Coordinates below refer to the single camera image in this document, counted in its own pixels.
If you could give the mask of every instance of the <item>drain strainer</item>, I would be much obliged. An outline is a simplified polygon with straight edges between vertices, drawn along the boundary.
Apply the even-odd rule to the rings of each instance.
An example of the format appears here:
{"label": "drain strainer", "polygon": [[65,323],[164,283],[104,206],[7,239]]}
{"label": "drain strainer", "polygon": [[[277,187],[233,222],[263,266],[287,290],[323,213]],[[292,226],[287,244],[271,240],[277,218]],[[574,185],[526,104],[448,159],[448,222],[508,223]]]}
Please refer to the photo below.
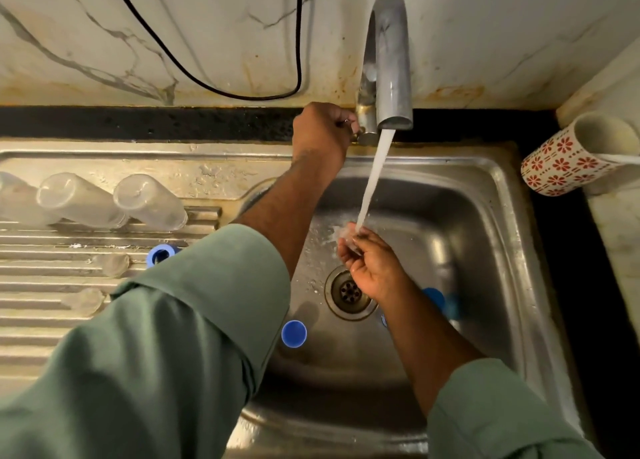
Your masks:
{"label": "drain strainer", "polygon": [[371,314],[378,304],[360,290],[349,271],[340,266],[329,274],[324,284],[329,309],[339,318],[359,321]]}

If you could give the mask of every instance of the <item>person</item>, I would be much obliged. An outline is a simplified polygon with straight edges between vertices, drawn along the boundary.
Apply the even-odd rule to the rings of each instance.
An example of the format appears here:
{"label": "person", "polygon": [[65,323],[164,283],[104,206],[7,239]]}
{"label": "person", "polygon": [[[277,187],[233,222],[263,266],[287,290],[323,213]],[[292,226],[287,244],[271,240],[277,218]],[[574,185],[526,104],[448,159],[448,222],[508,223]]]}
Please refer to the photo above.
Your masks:
{"label": "person", "polygon": [[[249,210],[124,282],[0,407],[7,458],[220,457],[258,391],[319,198],[340,171],[353,113],[311,103],[289,170]],[[427,416],[434,458],[595,458],[596,450],[499,360],[440,315],[374,232],[339,241],[378,301]]]}

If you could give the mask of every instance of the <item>stainless steel sink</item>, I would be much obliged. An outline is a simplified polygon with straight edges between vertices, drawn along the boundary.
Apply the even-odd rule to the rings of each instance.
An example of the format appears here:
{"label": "stainless steel sink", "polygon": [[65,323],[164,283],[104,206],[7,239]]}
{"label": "stainless steel sink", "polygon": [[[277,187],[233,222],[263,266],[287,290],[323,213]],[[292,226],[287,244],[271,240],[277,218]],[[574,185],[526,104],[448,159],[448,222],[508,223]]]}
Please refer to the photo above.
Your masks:
{"label": "stainless steel sink", "polygon": [[[255,203],[291,157],[288,146],[248,144],[28,141],[2,142],[0,150],[0,170],[34,185],[65,170],[113,190],[124,176],[146,172],[183,198],[190,216],[175,235],[138,222],[91,234],[72,223],[47,231],[1,223],[4,390],[37,376],[55,342],[84,319],[60,304],[62,294],[83,287],[108,291],[118,283],[100,276],[93,255],[128,252],[134,261],[129,275],[141,271],[146,250],[156,243],[190,245]],[[289,310],[307,325],[307,342],[295,350],[276,347],[260,392],[229,440],[229,456],[428,450],[425,419],[381,310],[349,282],[335,257],[335,229],[356,218],[373,153],[352,147],[319,204]],[[460,318],[453,325],[464,336],[504,360],[581,430],[525,194],[505,149],[394,148],[366,225],[387,239],[421,287],[458,297]],[[218,207],[221,214],[212,210]]]}

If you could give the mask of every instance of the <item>black countertop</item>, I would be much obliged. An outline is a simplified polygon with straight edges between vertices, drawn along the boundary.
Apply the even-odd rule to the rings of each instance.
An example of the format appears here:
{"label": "black countertop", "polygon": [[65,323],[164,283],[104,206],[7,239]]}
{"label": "black countertop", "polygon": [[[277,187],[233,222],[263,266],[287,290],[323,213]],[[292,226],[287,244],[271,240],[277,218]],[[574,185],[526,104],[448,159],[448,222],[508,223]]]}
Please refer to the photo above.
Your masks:
{"label": "black countertop", "polygon": [[[289,142],[299,108],[0,107],[6,137],[78,140]],[[520,155],[559,130],[552,111],[415,110],[397,142],[506,142]],[[542,260],[569,343],[580,397],[608,459],[640,457],[640,347],[581,190],[530,193]],[[579,259],[578,266],[566,262]]]}

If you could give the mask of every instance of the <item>hand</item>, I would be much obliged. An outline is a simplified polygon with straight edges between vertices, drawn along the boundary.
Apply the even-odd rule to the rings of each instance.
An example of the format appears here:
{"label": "hand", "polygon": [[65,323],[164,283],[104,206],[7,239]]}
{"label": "hand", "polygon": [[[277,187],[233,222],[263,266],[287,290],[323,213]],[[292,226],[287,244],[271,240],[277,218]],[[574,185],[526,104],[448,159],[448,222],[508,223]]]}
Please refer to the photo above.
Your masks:
{"label": "hand", "polygon": [[344,238],[338,240],[337,253],[362,292],[383,306],[394,295],[404,292],[408,285],[415,286],[394,251],[380,236],[364,227],[356,235],[354,222],[348,224],[348,229],[363,254],[358,255],[350,249]]}
{"label": "hand", "polygon": [[293,121],[293,163],[313,157],[321,164],[326,183],[344,164],[351,136],[359,130],[357,117],[332,103],[309,103]]}

